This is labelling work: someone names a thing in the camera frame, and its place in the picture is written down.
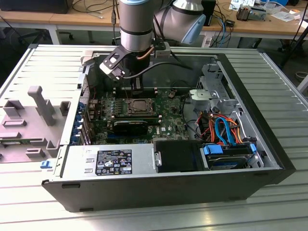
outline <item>white label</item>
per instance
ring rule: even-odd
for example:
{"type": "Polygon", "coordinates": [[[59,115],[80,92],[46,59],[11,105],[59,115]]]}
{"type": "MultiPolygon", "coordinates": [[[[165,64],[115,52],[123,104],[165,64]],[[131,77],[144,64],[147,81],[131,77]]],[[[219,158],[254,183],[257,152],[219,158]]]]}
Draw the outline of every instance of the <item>white label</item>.
{"type": "Polygon", "coordinates": [[[83,150],[83,155],[92,155],[92,154],[97,154],[97,152],[99,151],[99,148],[85,148],[83,150]]]}
{"type": "Polygon", "coordinates": [[[4,145],[21,144],[20,142],[2,142],[4,145]]]}

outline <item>blue drive bracket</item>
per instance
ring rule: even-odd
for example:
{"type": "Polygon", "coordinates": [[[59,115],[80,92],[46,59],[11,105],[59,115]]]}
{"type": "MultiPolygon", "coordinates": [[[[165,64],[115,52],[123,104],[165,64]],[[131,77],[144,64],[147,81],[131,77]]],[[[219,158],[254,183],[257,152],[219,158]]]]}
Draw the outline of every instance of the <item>blue drive bracket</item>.
{"type": "Polygon", "coordinates": [[[204,154],[223,154],[222,147],[218,144],[208,144],[203,148],[204,154]]]}

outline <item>computer case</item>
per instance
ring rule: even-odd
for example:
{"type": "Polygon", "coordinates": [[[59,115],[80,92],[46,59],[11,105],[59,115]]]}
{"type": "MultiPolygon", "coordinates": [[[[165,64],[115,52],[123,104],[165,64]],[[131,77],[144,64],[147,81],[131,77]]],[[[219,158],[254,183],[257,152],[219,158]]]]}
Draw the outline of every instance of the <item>computer case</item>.
{"type": "Polygon", "coordinates": [[[2,11],[67,13],[73,0],[0,0],[2,11]]]}
{"type": "Polygon", "coordinates": [[[206,16],[204,26],[210,26],[216,0],[202,0],[203,14],[206,16]]]}

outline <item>side panel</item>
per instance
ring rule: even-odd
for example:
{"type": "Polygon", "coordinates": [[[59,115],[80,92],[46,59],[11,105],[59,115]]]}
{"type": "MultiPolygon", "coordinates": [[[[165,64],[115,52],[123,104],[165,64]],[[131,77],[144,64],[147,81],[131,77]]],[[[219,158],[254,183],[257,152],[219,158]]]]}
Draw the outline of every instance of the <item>side panel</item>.
{"type": "Polygon", "coordinates": [[[281,172],[66,183],[45,181],[42,186],[70,212],[98,211],[244,200],[281,172]]]}

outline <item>motherboard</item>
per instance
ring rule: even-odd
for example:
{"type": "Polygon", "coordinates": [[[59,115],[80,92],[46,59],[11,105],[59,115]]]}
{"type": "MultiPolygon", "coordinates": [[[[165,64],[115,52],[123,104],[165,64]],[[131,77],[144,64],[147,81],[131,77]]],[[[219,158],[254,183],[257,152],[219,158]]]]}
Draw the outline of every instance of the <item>motherboard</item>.
{"type": "Polygon", "coordinates": [[[126,95],[122,98],[114,91],[102,92],[90,100],[92,144],[188,140],[180,95],[170,95],[169,89],[155,90],[153,98],[132,99],[126,95]]]}

